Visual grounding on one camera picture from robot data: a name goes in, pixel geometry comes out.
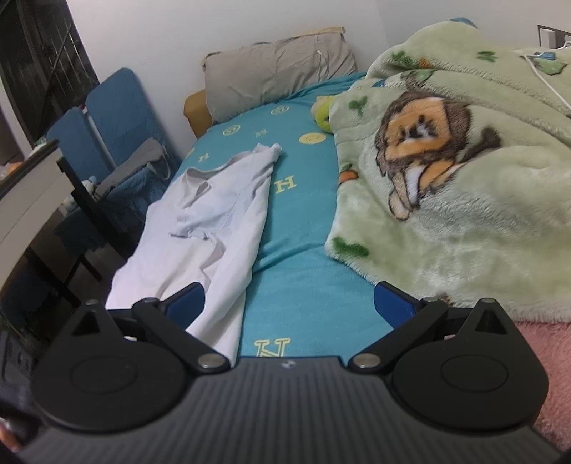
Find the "white cable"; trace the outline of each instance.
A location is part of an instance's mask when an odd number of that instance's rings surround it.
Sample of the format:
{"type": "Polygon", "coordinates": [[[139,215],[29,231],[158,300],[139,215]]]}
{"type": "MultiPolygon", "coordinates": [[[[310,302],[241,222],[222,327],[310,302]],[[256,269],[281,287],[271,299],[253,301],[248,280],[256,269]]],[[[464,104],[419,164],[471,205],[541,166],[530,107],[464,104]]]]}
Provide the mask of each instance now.
{"type": "MultiPolygon", "coordinates": [[[[565,47],[568,43],[571,45],[571,42],[565,42],[564,47],[565,47]]],[[[523,55],[523,57],[524,57],[525,60],[529,63],[529,65],[532,67],[532,70],[533,70],[533,72],[535,73],[535,75],[536,75],[537,77],[539,77],[539,79],[541,79],[545,85],[547,85],[547,87],[549,88],[549,90],[551,90],[551,91],[559,98],[559,100],[561,100],[561,101],[563,102],[563,104],[564,104],[568,109],[571,110],[571,105],[569,104],[569,102],[568,102],[565,98],[563,98],[563,97],[561,96],[561,94],[560,94],[557,90],[555,90],[555,89],[553,88],[553,86],[552,86],[549,82],[547,82],[547,81],[545,80],[545,78],[539,73],[539,71],[537,70],[537,68],[536,68],[535,65],[533,64],[533,62],[529,59],[530,57],[531,57],[531,58],[538,58],[539,56],[523,55]]]]}
{"type": "Polygon", "coordinates": [[[567,42],[565,42],[565,43],[563,44],[563,47],[559,47],[558,49],[553,49],[553,50],[563,50],[563,49],[565,49],[565,48],[567,48],[567,47],[571,47],[571,40],[568,40],[567,42]]]}

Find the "white desk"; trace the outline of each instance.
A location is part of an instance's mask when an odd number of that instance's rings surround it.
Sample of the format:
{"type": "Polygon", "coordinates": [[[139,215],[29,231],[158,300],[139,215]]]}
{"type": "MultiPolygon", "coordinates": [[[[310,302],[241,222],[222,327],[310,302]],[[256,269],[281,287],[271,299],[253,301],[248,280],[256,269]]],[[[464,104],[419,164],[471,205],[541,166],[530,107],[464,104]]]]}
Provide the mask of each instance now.
{"type": "Polygon", "coordinates": [[[57,164],[61,158],[57,144],[46,146],[0,184],[0,289],[42,226],[74,189],[57,164]]]}
{"type": "MultiPolygon", "coordinates": [[[[57,141],[48,142],[0,183],[0,289],[69,194],[119,255],[127,259],[132,254],[134,245],[100,211],[64,159],[57,141]]],[[[55,276],[48,278],[49,284],[65,292],[55,276]]]]}

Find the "pillow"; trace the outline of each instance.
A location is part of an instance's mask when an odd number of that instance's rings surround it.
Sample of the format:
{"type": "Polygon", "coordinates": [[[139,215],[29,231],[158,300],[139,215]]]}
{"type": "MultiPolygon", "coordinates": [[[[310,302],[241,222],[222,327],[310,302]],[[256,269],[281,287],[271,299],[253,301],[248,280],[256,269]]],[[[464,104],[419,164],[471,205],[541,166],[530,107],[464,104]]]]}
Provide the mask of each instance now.
{"type": "Polygon", "coordinates": [[[225,122],[331,77],[353,74],[357,64],[342,27],[275,43],[211,53],[203,61],[206,105],[225,122]]]}

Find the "lion print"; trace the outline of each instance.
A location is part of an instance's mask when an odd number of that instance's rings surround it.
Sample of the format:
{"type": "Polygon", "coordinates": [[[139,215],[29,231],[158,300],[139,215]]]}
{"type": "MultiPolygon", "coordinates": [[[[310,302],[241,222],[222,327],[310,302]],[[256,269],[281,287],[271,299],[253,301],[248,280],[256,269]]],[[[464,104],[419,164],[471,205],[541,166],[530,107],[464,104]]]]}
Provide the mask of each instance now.
{"type": "Polygon", "coordinates": [[[376,162],[393,184],[389,208],[397,219],[408,219],[422,198],[472,158],[500,147],[498,133],[485,127],[481,140],[459,157],[470,123],[466,103],[429,93],[406,91],[388,106],[375,137],[376,162]]]}

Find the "black table leg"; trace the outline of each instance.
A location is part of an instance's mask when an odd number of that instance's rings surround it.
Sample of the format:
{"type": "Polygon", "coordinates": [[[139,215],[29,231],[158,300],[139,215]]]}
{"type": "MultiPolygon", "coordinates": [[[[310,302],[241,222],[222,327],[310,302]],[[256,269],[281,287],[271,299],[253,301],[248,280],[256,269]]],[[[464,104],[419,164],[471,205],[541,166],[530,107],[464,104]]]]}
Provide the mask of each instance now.
{"type": "Polygon", "coordinates": [[[77,205],[109,245],[126,261],[135,252],[135,244],[127,234],[118,232],[107,216],[103,214],[64,157],[58,161],[58,166],[73,185],[74,190],[71,192],[71,195],[77,202],[77,205]]]}
{"type": "Polygon", "coordinates": [[[26,248],[26,251],[24,251],[24,256],[28,260],[30,266],[38,273],[40,279],[57,290],[58,294],[67,300],[71,306],[77,308],[79,305],[81,305],[79,298],[76,297],[71,292],[71,290],[68,289],[67,286],[55,276],[51,269],[46,266],[44,261],[42,261],[38,255],[36,255],[34,250],[31,248],[26,248]]]}
{"type": "Polygon", "coordinates": [[[85,255],[81,254],[79,255],[79,258],[77,258],[78,261],[83,265],[83,267],[85,269],[87,269],[87,271],[94,277],[94,279],[98,282],[101,282],[101,280],[103,279],[103,277],[101,277],[101,274],[99,274],[99,272],[97,271],[97,269],[93,266],[93,264],[91,264],[87,258],[85,257],[85,255]]]}

